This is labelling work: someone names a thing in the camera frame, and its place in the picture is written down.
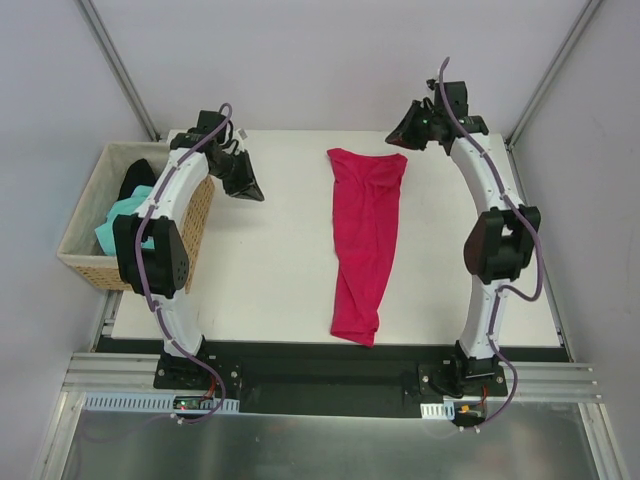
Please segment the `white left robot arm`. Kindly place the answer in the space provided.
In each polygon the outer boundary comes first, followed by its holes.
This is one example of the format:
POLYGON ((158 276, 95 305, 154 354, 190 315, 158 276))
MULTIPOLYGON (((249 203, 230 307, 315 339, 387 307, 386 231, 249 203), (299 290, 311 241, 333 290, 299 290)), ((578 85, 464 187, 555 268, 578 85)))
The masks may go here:
POLYGON ((243 140, 232 124, 230 104, 202 110, 197 124, 169 144, 165 168, 147 199, 113 222, 121 280, 145 297, 162 332, 164 351, 183 358, 176 375, 191 389, 209 382, 212 367, 197 355, 204 335, 187 299, 191 265, 179 224, 197 188, 212 177, 231 198, 265 200, 243 140))

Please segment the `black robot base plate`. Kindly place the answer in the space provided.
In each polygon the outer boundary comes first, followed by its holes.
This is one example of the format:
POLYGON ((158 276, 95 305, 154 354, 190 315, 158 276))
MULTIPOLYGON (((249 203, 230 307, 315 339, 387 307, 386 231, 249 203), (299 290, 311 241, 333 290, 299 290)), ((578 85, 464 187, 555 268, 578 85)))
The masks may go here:
POLYGON ((447 397, 507 395, 497 359, 469 376, 450 346, 206 341, 196 357, 161 353, 154 388, 212 389, 244 413, 380 418, 416 418, 447 397))

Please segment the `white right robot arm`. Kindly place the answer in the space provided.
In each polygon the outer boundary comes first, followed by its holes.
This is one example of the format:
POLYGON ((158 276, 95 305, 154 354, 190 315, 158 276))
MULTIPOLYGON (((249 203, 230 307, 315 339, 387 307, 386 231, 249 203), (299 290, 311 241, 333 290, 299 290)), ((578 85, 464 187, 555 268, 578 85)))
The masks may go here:
POLYGON ((473 394, 486 381, 476 361, 497 356, 506 297, 513 293, 534 302, 542 293, 538 230, 541 214, 527 206, 503 180, 492 157, 488 127, 471 116, 463 81, 426 81, 431 94, 414 100, 386 142, 424 151, 440 145, 461 172, 478 215, 463 248, 472 292, 457 348, 468 359, 450 369, 452 387, 473 394))

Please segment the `pink t shirt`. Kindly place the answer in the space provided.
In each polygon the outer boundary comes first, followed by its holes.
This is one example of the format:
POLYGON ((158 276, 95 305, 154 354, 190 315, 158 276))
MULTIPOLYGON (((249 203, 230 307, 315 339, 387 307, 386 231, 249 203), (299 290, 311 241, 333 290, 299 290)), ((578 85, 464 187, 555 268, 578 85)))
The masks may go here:
POLYGON ((373 347, 378 309, 394 263, 407 158, 327 151, 334 175, 333 239, 338 260, 330 333, 373 347))

